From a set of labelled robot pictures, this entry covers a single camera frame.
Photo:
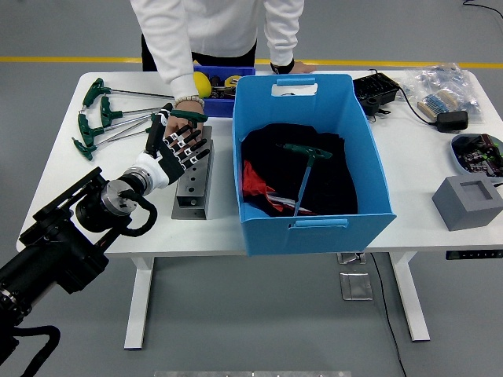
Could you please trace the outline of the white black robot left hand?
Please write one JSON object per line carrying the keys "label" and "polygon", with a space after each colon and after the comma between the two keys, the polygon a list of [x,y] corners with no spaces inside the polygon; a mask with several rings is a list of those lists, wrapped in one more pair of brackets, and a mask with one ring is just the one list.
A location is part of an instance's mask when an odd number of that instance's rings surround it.
{"label": "white black robot left hand", "polygon": [[[164,132],[170,116],[184,118],[188,124],[165,137]],[[127,171],[142,185],[141,193],[148,195],[155,189],[163,189],[175,183],[190,167],[210,153],[205,149],[205,138],[195,139],[202,134],[198,123],[207,121],[207,116],[197,112],[185,112],[168,103],[155,115],[150,127],[145,150]]]}

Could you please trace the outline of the person's right hand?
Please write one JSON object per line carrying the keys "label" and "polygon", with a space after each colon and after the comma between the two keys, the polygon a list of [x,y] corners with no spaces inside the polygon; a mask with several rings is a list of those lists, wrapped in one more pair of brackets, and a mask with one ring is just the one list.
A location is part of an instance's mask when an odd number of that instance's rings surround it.
{"label": "person's right hand", "polygon": [[[203,106],[199,101],[181,101],[175,106],[175,109],[185,112],[197,112],[200,114],[204,114]],[[164,136],[167,137],[171,135],[172,133],[178,131],[187,124],[188,121],[186,119],[171,115],[168,118]]]}

